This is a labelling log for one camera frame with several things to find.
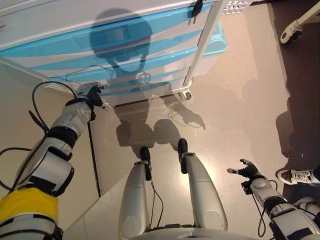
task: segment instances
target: shoelace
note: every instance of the shoelace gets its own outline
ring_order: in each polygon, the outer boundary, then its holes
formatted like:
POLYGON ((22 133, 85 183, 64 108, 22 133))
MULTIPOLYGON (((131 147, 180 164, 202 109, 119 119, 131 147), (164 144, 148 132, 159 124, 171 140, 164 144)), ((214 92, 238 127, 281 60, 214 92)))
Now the shoelace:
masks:
POLYGON ((310 172, 309 171, 296 171, 296 172, 292 173, 292 178, 294 180, 296 180, 297 182, 310 184, 311 181, 308 178, 308 176, 310 176, 310 172))

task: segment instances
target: white basket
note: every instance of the white basket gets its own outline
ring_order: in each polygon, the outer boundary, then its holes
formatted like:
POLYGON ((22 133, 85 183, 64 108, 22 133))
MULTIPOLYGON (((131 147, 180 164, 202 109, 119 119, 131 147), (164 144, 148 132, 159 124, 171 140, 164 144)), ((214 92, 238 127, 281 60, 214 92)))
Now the white basket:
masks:
POLYGON ((252 4, 254 0, 228 1, 222 14, 239 14, 252 4))

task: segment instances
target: white cabinet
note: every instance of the white cabinet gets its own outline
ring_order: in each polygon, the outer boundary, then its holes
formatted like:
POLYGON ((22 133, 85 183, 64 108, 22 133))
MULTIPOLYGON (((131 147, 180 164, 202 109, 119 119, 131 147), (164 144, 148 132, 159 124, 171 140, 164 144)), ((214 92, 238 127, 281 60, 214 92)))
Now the white cabinet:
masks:
POLYGON ((0 17, 0 56, 75 89, 101 82, 111 105, 182 92, 225 2, 194 21, 195 1, 51 1, 0 17))

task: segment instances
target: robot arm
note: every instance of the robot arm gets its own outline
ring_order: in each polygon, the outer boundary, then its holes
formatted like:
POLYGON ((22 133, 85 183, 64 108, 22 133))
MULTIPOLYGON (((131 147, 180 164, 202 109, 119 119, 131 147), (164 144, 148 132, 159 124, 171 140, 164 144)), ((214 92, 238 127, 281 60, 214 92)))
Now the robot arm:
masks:
POLYGON ((254 194, 263 208, 263 213, 269 216, 269 226, 276 240, 295 240, 320 234, 319 227, 305 212, 288 203, 279 192, 273 189, 268 179, 260 174, 252 162, 245 159, 240 161, 247 167, 239 170, 229 168, 227 171, 249 178, 249 181, 241 185, 246 194, 254 194))
POLYGON ((57 196, 74 175, 68 162, 72 149, 95 119, 94 106, 103 105, 100 83, 84 84, 66 103, 49 132, 30 151, 18 170, 12 189, 0 201, 0 239, 61 239, 57 196))

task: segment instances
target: shoe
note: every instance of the shoe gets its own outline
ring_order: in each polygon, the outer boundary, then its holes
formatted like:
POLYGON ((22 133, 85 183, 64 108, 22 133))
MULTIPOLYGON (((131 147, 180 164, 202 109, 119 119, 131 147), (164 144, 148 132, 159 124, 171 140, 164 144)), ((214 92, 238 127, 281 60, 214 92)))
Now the shoe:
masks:
POLYGON ((310 184, 320 184, 320 181, 314 176, 313 170, 303 170, 297 171, 294 169, 281 170, 276 173, 276 177, 283 183, 288 185, 295 185, 298 183, 310 184))

